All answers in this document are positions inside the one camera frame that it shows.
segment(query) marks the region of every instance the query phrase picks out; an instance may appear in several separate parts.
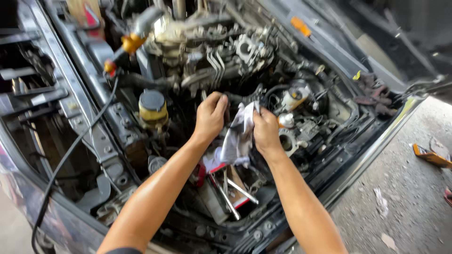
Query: oil cap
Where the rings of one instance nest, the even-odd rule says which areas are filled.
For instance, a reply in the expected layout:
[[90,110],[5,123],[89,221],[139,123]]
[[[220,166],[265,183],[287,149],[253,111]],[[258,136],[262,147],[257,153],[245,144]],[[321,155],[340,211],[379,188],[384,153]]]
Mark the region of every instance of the oil cap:
[[157,90],[144,90],[140,95],[140,106],[146,110],[159,112],[165,106],[165,98]]

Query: electrical wire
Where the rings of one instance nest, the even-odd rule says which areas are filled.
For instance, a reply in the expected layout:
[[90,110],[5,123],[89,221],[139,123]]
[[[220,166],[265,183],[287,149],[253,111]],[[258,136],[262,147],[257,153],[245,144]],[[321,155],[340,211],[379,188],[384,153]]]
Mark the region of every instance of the electrical wire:
[[43,219],[44,219],[44,215],[46,213],[47,210],[47,205],[49,203],[49,197],[50,197],[50,193],[52,192],[52,185],[55,182],[55,179],[57,178],[57,174],[60,171],[60,169],[62,168],[63,164],[66,162],[67,158],[69,157],[69,155],[71,155],[72,151],[75,149],[75,146],[82,140],[83,136],[89,131],[91,130],[91,128],[99,121],[99,119],[102,117],[102,115],[104,114],[104,112],[107,110],[108,106],[111,104],[111,102],[113,101],[114,95],[116,93],[116,88],[118,87],[118,80],[119,78],[116,77],[116,80],[114,82],[114,86],[113,86],[113,90],[112,93],[107,101],[107,103],[104,105],[104,107],[99,111],[99,114],[96,115],[96,117],[94,118],[94,120],[91,122],[90,126],[88,126],[86,129],[84,129],[82,131],[82,133],[80,133],[80,135],[76,138],[76,140],[74,141],[74,143],[72,143],[72,145],[69,147],[69,149],[67,150],[66,154],[63,156],[63,158],[60,160],[60,163],[58,164],[58,166],[56,167],[55,171],[53,172],[52,178],[50,179],[46,190],[44,192],[44,198],[42,199],[42,204],[41,204],[41,208],[39,209],[39,214],[38,217],[36,219],[36,222],[34,224],[33,227],[33,231],[32,231],[32,235],[31,235],[31,247],[33,248],[33,251],[35,252],[35,254],[40,254],[40,252],[38,252],[38,249],[36,248],[36,233],[38,231],[38,227],[41,225]]

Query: coolant hose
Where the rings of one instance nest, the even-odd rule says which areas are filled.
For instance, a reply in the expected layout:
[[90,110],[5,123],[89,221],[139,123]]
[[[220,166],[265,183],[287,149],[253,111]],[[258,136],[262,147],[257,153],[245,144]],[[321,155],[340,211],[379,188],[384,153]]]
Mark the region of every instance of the coolant hose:
[[270,95],[272,95],[276,90],[280,89],[289,89],[291,88],[291,85],[276,85],[272,88],[270,88],[267,92],[265,92],[265,98],[270,98]]
[[322,81],[325,88],[331,88],[333,87],[333,79],[328,77],[328,75],[323,72],[325,69],[324,65],[319,65],[315,62],[311,62],[309,60],[304,59],[299,64],[292,64],[286,66],[285,70],[288,72],[299,72],[300,70],[308,70],[310,72],[315,73],[315,75]]
[[154,89],[165,92],[177,83],[175,77],[160,78],[158,80],[150,80],[138,73],[129,73],[119,76],[119,87],[130,87],[131,85],[139,89]]

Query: brake fluid reservoir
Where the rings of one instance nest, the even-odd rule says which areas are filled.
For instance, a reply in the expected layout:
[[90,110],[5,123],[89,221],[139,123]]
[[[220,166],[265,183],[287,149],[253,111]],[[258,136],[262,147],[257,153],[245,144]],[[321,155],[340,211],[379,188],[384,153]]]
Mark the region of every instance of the brake fluid reservoir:
[[303,103],[309,96],[309,90],[305,87],[291,87],[284,92],[281,105],[285,112],[291,112]]
[[163,94],[157,90],[144,90],[138,102],[141,119],[148,128],[159,128],[168,122],[168,111]]

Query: power steering fluid reservoir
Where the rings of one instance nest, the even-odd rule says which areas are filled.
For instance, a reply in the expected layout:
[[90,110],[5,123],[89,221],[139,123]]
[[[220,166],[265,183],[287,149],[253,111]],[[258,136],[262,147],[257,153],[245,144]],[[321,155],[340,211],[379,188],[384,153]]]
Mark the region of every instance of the power steering fluid reservoir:
[[168,111],[163,94],[157,90],[144,90],[138,102],[140,118],[147,128],[158,129],[168,122]]

